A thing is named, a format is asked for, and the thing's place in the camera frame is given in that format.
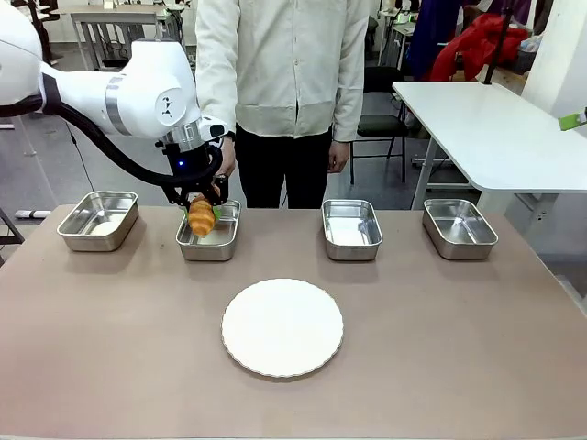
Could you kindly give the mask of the person right hand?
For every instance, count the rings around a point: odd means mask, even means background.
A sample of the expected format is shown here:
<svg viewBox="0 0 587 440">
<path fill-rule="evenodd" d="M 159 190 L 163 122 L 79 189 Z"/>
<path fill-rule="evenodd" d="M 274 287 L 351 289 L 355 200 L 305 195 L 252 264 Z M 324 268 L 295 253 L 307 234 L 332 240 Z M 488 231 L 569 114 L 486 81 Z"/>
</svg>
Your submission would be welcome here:
<svg viewBox="0 0 587 440">
<path fill-rule="evenodd" d="M 234 140 L 231 137 L 224 137 L 220 149 L 222 151 L 222 164 L 216 174 L 229 177 L 236 168 Z"/>
</svg>

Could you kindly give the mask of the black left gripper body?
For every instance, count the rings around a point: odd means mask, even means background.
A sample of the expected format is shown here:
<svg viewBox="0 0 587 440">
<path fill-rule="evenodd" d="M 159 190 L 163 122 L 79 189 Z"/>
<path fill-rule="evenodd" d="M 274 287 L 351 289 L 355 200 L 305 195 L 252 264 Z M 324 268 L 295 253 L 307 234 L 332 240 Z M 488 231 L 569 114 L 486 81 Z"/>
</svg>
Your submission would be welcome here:
<svg viewBox="0 0 587 440">
<path fill-rule="evenodd" d="M 177 186 L 205 186 L 213 182 L 216 175 L 216 146 L 210 143 L 181 150 L 177 142 L 162 142 L 162 154 L 167 158 L 172 171 L 172 180 Z"/>
</svg>

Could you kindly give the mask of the person left hand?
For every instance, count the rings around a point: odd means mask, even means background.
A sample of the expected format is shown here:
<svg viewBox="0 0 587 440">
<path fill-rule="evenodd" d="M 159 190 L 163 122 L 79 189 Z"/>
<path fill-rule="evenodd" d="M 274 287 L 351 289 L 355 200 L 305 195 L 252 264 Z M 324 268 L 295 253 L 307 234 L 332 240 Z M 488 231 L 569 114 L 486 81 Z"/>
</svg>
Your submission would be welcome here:
<svg viewBox="0 0 587 440">
<path fill-rule="evenodd" d="M 328 173 L 341 173 L 350 156 L 351 144 L 347 142 L 331 142 L 328 152 Z"/>
</svg>

